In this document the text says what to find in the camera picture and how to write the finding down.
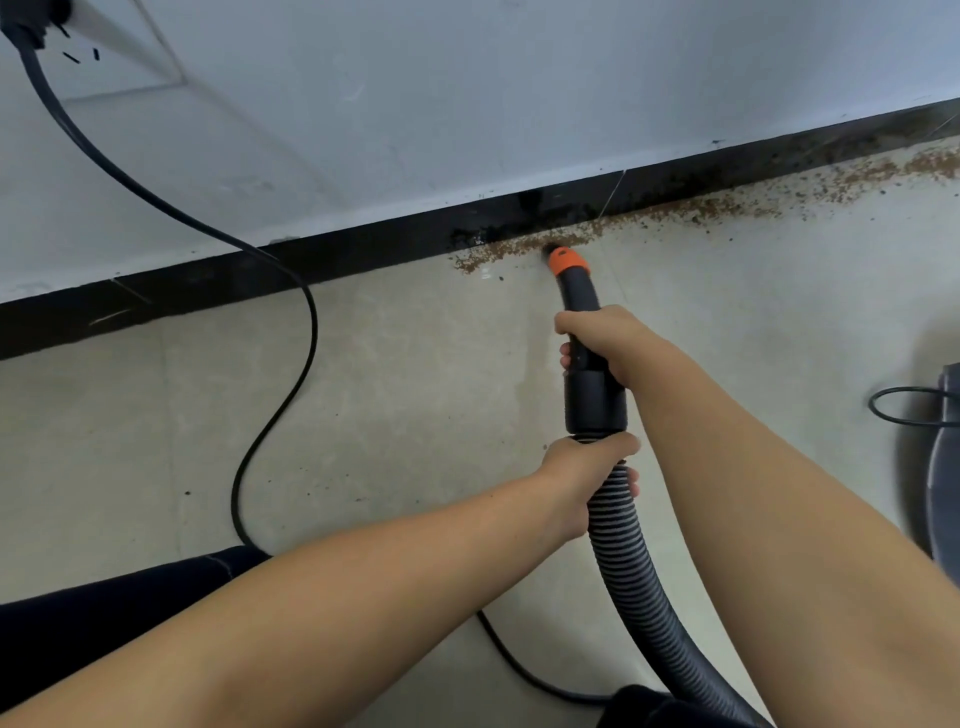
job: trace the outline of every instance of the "floor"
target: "floor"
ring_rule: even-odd
[[[960,138],[948,139],[552,237],[582,244],[602,301],[672,338],[909,530],[918,443],[864,400],[880,386],[933,382],[960,359],[958,168]],[[317,365],[247,479],[258,541],[289,548],[538,465],[544,444],[564,434],[551,329],[560,297],[536,253],[547,237],[315,288]],[[233,471],[295,378],[306,325],[290,292],[0,362],[0,599],[235,544]],[[636,412],[632,421],[642,434]],[[758,702],[692,567],[654,453],[633,464],[667,592],[710,659]],[[490,614],[522,661],[558,684],[656,685],[586,541]],[[471,621],[355,725],[595,720],[520,684]]]

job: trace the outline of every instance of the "brown debris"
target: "brown debris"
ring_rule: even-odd
[[[596,234],[589,235],[585,231],[579,230],[581,227],[575,225],[553,231],[535,232],[532,235],[515,237],[512,240],[503,240],[499,243],[478,245],[457,254],[453,258],[453,267],[462,273],[473,273],[478,268],[502,260],[507,255],[523,255],[539,251],[548,243],[572,248],[575,245],[588,243],[593,237],[596,237]]]
[[[531,253],[551,242],[569,247],[584,245],[606,230],[633,223],[643,230],[656,227],[655,231],[661,231],[667,223],[709,229],[732,218],[779,218],[790,211],[806,220],[823,213],[824,205],[850,205],[868,193],[886,194],[883,187],[903,186],[917,178],[944,183],[960,176],[960,146],[955,142],[946,147],[943,142],[926,147],[906,161],[895,159],[887,154],[856,159],[568,228],[479,245],[456,254],[453,265],[463,273],[473,273],[507,255]]]

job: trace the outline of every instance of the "skirting board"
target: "skirting board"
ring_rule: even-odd
[[[263,250],[309,283],[676,202],[960,133],[960,99],[444,207]],[[0,304],[0,359],[292,288],[243,253]]]

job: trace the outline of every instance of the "black cable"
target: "black cable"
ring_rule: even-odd
[[[496,634],[493,625],[490,624],[490,620],[487,619],[487,615],[485,615],[482,610],[477,612],[477,618],[480,620],[480,624],[483,625],[484,631],[487,633],[493,646],[496,647],[496,651],[507,661],[507,665],[512,667],[514,672],[523,678],[524,682],[528,685],[532,685],[538,690],[553,695],[554,697],[559,697],[561,700],[567,703],[573,703],[574,705],[590,705],[602,708],[613,700],[612,695],[589,695],[583,692],[566,691],[563,688],[558,688],[540,680],[537,675],[521,665],[519,660],[511,654],[510,650],[507,649],[507,645],[500,640],[500,636]]]
[[[903,417],[894,417],[893,415],[888,415],[886,412],[881,412],[876,406],[876,402],[881,398],[884,398],[887,395],[898,394],[900,392],[920,392],[926,395],[934,395],[943,400],[960,402],[960,395],[956,394],[955,392],[948,392],[944,389],[936,389],[935,387],[887,387],[886,389],[881,389],[879,392],[875,392],[870,399],[867,400],[867,408],[877,415],[881,420],[886,420],[888,423],[894,423],[894,425],[930,427],[933,429],[942,429],[944,427],[960,427],[960,420],[948,422],[943,422],[942,420],[909,420]]]
[[[300,388],[303,386],[307,375],[310,374],[314,357],[317,354],[317,339],[319,329],[317,321],[317,304],[313,300],[313,294],[310,292],[310,288],[306,284],[306,281],[304,281],[298,273],[283,265],[283,263],[269,253],[264,253],[250,243],[245,243],[239,238],[233,237],[232,235],[217,230],[216,228],[213,228],[206,223],[202,223],[200,220],[191,217],[182,210],[174,207],[170,203],[155,195],[149,189],[144,187],[142,184],[120,169],[116,164],[110,161],[99,149],[97,149],[96,146],[94,146],[93,142],[87,139],[84,133],[77,128],[77,125],[73,123],[73,120],[70,118],[69,114],[67,114],[66,109],[63,108],[63,105],[60,103],[57,95],[50,87],[50,84],[47,83],[47,78],[43,73],[43,68],[40,66],[39,59],[36,56],[33,35],[25,28],[18,26],[5,26],[4,33],[10,38],[11,42],[19,52],[20,59],[23,61],[23,67],[27,71],[27,77],[30,79],[30,83],[33,85],[36,95],[40,97],[40,101],[43,103],[43,106],[46,107],[46,109],[50,112],[50,115],[54,117],[56,122],[60,125],[60,128],[66,132],[66,135],[69,136],[78,147],[80,147],[84,154],[90,157],[94,164],[104,170],[115,180],[120,182],[123,186],[130,190],[130,192],[146,202],[148,205],[151,205],[160,212],[169,215],[177,222],[183,223],[188,228],[193,228],[195,231],[202,232],[203,234],[209,235],[212,238],[221,240],[228,245],[232,245],[234,248],[238,248],[244,253],[252,255],[257,260],[276,268],[278,271],[288,276],[290,280],[292,280],[297,287],[303,291],[303,296],[306,298],[307,307],[310,309],[310,349],[309,352],[307,352],[306,361],[303,364],[303,369],[300,371],[300,376],[297,377],[297,381],[290,390],[290,394],[286,396],[286,398],[280,404],[280,407],[277,408],[273,417],[270,418],[270,420],[264,425],[263,429],[260,430],[260,433],[253,439],[253,443],[247,449],[246,454],[244,454],[243,459],[240,461],[240,465],[237,468],[236,475],[233,477],[233,486],[230,489],[230,518],[233,520],[233,529],[236,531],[237,537],[245,546],[259,548],[259,546],[251,538],[250,533],[248,533],[247,527],[244,525],[243,519],[240,515],[241,485],[243,483],[243,477],[247,472],[247,467],[250,466],[250,463],[253,460],[253,456],[256,455],[256,452],[263,444],[263,441],[267,438],[267,435],[270,434],[271,430],[273,430],[274,425],[276,425],[277,421],[279,421],[279,419],[283,416],[283,413],[287,411],[290,403],[297,396],[297,392],[299,392]],[[510,653],[510,650],[507,649],[506,645],[504,645],[499,636],[497,636],[492,625],[490,624],[490,621],[482,611],[477,613],[477,618],[480,620],[484,630],[487,632],[487,635],[493,642],[493,646],[496,647],[497,652],[503,656],[503,659],[506,660],[507,664],[514,669],[516,674],[518,674],[530,685],[555,697],[558,697],[561,700],[565,700],[576,705],[603,706],[610,702],[612,698],[611,695],[585,695],[578,692],[565,691],[561,688],[556,688],[549,683],[544,682],[543,680],[540,680],[539,677],[521,665],[517,661],[516,657]]]

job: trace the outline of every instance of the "hand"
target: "hand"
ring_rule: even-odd
[[[626,308],[608,305],[599,311],[561,311],[554,319],[557,333],[572,334],[610,363],[610,373],[632,389],[631,379],[647,345],[663,342]],[[560,347],[560,363],[570,366],[570,345]]]
[[[567,540],[587,533],[587,501],[603,485],[613,466],[639,449],[639,440],[629,432],[618,432],[589,445],[564,437],[547,449],[534,478],[551,495],[559,496]],[[640,492],[637,478],[637,472],[628,468],[627,479],[633,497]]]

